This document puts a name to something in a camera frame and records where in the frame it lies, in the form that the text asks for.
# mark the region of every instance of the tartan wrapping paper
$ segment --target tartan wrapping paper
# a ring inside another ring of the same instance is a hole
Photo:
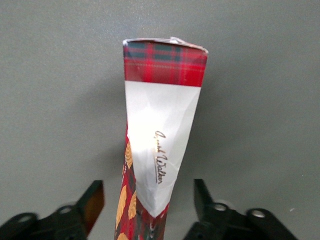
[[[125,80],[201,87],[207,55],[205,50],[184,45],[129,41],[123,47]],[[127,134],[125,142],[114,240],[163,240],[169,204],[155,218],[142,206]]]

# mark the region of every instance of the black clamp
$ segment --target black clamp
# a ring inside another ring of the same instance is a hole
[[[214,202],[202,179],[194,180],[194,204],[199,221],[184,240],[297,240],[268,210],[253,208],[242,215]]]
[[[86,240],[105,204],[103,181],[96,180],[75,205],[46,218],[18,214],[0,226],[0,240]]]

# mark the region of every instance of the metal bolt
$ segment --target metal bolt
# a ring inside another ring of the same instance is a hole
[[[215,204],[214,208],[215,208],[215,210],[218,210],[218,211],[221,211],[221,212],[223,212],[223,211],[225,211],[227,209],[224,205],[219,204],[219,203]]]
[[[66,214],[66,213],[68,213],[68,212],[70,212],[70,211],[71,211],[71,207],[66,206],[66,207],[64,207],[63,209],[61,209],[61,210],[59,211],[59,213],[60,213],[60,214]]]
[[[22,218],[20,218],[18,220],[19,223],[23,223],[23,222],[26,222],[28,220],[30,220],[32,217],[30,215],[27,215],[27,216],[23,216]]]
[[[259,211],[259,210],[253,210],[251,212],[251,214],[257,218],[265,218],[266,217],[266,215],[262,211]]]

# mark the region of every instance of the plaid print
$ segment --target plaid print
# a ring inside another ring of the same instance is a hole
[[[130,41],[123,48],[127,81],[201,87],[207,53],[188,46]]]
[[[207,53],[204,50],[141,40],[129,41],[123,47],[123,57],[126,81],[194,87],[201,87],[207,62]],[[127,155],[130,146],[127,134],[125,142]],[[136,191],[133,165],[128,164],[126,159],[123,163],[114,240],[163,240],[169,204],[154,218],[136,198],[136,214],[130,218],[130,206],[133,206],[131,203]]]

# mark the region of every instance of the gold leaf print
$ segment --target gold leaf print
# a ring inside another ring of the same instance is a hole
[[[121,193],[120,193],[118,210],[116,212],[115,228],[118,227],[118,224],[121,220],[122,214],[124,213],[124,208],[126,206],[126,200],[127,200],[127,185],[123,186]]]
[[[129,168],[131,168],[131,165],[132,165],[132,153],[131,153],[131,146],[130,146],[130,142],[128,142],[128,144],[126,145],[126,148],[125,148],[125,161],[126,161],[126,164],[128,165]]]
[[[137,214],[136,206],[137,206],[137,194],[136,194],[136,191],[134,191],[134,194],[132,195],[129,209],[128,209],[129,220],[136,216]]]
[[[117,240],[128,240],[128,238],[124,233],[120,233]]]

